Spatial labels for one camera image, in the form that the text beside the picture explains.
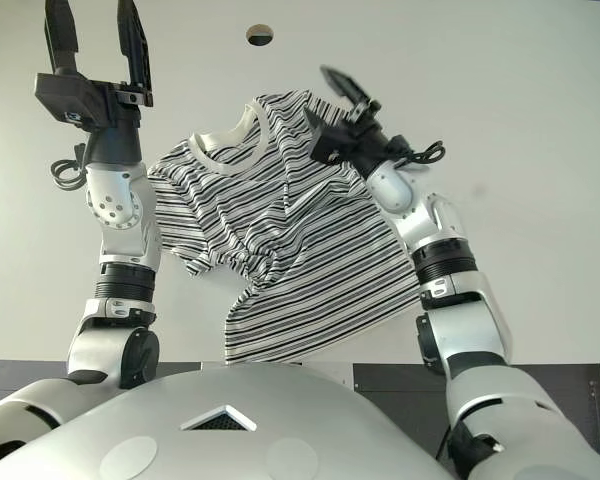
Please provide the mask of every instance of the black and white striped shirt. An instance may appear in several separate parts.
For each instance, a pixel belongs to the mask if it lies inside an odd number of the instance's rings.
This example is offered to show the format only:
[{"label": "black and white striped shirt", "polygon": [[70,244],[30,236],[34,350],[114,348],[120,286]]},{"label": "black and white striped shirt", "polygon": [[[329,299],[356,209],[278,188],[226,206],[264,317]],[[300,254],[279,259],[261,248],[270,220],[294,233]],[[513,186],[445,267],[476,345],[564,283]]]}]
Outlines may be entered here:
[{"label": "black and white striped shirt", "polygon": [[308,158],[305,106],[329,123],[345,114],[307,91],[263,95],[241,145],[185,140],[149,172],[164,248],[193,275],[226,264],[248,280],[226,319],[227,363],[297,360],[418,299],[357,172]]}]

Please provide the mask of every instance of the shirt sleeve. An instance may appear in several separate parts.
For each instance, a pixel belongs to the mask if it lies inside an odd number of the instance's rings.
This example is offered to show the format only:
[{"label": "shirt sleeve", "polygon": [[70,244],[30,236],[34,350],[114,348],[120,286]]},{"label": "shirt sleeve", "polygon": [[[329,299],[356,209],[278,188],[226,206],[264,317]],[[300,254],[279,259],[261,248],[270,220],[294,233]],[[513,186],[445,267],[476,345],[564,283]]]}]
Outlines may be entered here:
[{"label": "shirt sleeve", "polygon": [[180,257],[193,275],[211,270],[217,262],[210,258],[208,242],[184,192],[156,171],[149,172],[149,181],[156,192],[162,248]]}]

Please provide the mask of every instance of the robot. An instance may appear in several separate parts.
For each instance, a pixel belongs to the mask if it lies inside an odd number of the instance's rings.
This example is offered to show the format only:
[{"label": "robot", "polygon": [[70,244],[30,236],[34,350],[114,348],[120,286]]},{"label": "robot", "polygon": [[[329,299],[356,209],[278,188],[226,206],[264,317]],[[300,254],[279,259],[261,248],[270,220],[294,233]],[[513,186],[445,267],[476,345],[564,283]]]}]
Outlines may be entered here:
[{"label": "robot", "polygon": [[[119,1],[118,27],[130,82],[88,80],[76,69],[67,0],[46,1],[53,73],[38,74],[35,94],[57,120],[87,132],[76,159],[52,173],[66,190],[86,184],[101,270],[66,378],[0,402],[0,479],[452,478],[366,399],[301,366],[154,379],[160,233],[138,141],[139,106],[153,98],[132,0]],[[322,71],[353,109],[335,126],[307,113],[311,158],[356,168],[415,266],[425,311],[418,342],[425,364],[446,377],[447,447],[460,477],[600,480],[600,456],[535,380],[509,366],[509,330],[452,203],[404,168],[440,160],[442,143],[415,153],[403,137],[387,139],[380,104],[347,75]],[[72,168],[77,176],[61,177]]]}]

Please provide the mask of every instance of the black cable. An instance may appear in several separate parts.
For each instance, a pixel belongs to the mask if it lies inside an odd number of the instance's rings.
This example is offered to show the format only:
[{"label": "black cable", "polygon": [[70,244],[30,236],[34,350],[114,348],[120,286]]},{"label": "black cable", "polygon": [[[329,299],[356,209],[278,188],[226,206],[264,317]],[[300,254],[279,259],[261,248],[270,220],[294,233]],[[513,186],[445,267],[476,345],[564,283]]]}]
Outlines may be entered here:
[{"label": "black cable", "polygon": [[[61,190],[67,192],[78,190],[87,183],[87,170],[85,169],[85,166],[88,163],[90,154],[87,152],[87,147],[84,143],[76,145],[74,147],[74,152],[76,154],[75,160],[58,160],[53,162],[50,167],[53,183]],[[78,172],[78,174],[73,177],[63,178],[62,174],[70,169]]]},{"label": "black cable", "polygon": [[444,451],[444,446],[447,443],[447,440],[449,440],[449,435],[451,435],[451,425],[449,425],[447,427],[447,431],[444,432],[442,440],[440,441],[440,445],[438,446],[438,451],[436,452],[436,460],[440,460],[440,457],[442,456],[442,452]]},{"label": "black cable", "polygon": [[414,153],[412,150],[403,150],[393,153],[389,158],[398,160],[395,164],[396,169],[402,168],[409,163],[417,163],[419,165],[431,165],[439,160],[442,160],[447,150],[442,146],[442,141],[437,141],[427,148],[424,152]]}]

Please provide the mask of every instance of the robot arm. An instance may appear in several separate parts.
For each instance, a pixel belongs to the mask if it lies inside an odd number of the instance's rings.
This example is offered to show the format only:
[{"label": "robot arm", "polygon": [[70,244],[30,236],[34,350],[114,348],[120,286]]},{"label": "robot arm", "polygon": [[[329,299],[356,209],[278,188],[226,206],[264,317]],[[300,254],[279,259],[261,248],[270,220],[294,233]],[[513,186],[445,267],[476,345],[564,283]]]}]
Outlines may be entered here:
[{"label": "robot arm", "polygon": [[[77,40],[66,0],[47,0],[45,33],[53,74],[38,74],[36,96],[59,121],[87,132],[76,161],[52,166],[56,184],[87,184],[87,204],[102,230],[94,298],[71,343],[67,377],[32,383],[0,402],[0,459],[25,443],[155,376],[158,340],[154,279],[160,264],[155,193],[141,162],[138,105],[151,106],[148,52],[132,0],[118,6],[129,84],[91,81],[76,70]],[[79,170],[73,179],[64,170]]]},{"label": "robot arm", "polygon": [[509,366],[509,329],[453,205],[400,168],[439,160],[441,143],[414,153],[402,137],[388,140],[374,118],[380,104],[350,77],[322,70],[354,109],[337,126],[307,112],[315,128],[311,157],[356,168],[413,262],[425,311],[418,342],[425,364],[447,379],[448,449],[458,473],[473,480],[600,479],[600,456],[533,378]]}]

